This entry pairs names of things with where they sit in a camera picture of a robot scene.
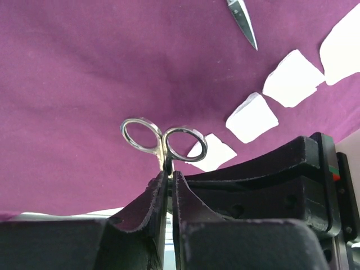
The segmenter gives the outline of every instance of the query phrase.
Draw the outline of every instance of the purple cloth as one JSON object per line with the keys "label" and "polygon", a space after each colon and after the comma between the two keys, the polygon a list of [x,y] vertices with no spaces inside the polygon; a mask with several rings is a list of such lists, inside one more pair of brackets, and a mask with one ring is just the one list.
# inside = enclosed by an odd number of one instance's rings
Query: purple cloth
{"label": "purple cloth", "polygon": [[[346,137],[360,126],[359,74],[320,85],[293,109],[265,97],[280,124],[247,145],[224,121],[290,51],[323,70],[321,42],[357,3],[246,1],[257,52],[226,0],[1,1],[0,210],[69,215],[127,205],[159,172],[156,157],[122,138],[129,116],[214,133],[238,154],[223,167],[301,134]],[[171,142],[186,154],[194,140]]]}

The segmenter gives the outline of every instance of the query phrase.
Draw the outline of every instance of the white paper piece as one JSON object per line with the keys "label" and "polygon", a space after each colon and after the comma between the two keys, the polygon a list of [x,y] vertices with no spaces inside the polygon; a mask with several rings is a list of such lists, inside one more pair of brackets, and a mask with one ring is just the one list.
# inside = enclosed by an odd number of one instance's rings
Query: white paper piece
{"label": "white paper piece", "polygon": [[255,140],[277,125],[275,114],[258,93],[252,93],[226,121],[226,127],[243,143]]}
{"label": "white paper piece", "polygon": [[[205,136],[206,142],[208,143],[208,153],[203,160],[197,162],[187,162],[205,172],[211,172],[220,167],[220,165],[225,162],[233,159],[236,156],[236,153],[223,143],[218,137],[214,134],[209,134]],[[194,157],[201,154],[201,145],[197,142],[194,147],[191,149],[188,157]]]}
{"label": "white paper piece", "polygon": [[263,94],[284,107],[295,107],[314,94],[316,87],[324,80],[324,75],[296,49],[270,73]]}
{"label": "white paper piece", "polygon": [[330,86],[360,72],[360,4],[334,26],[321,44],[320,58]]}

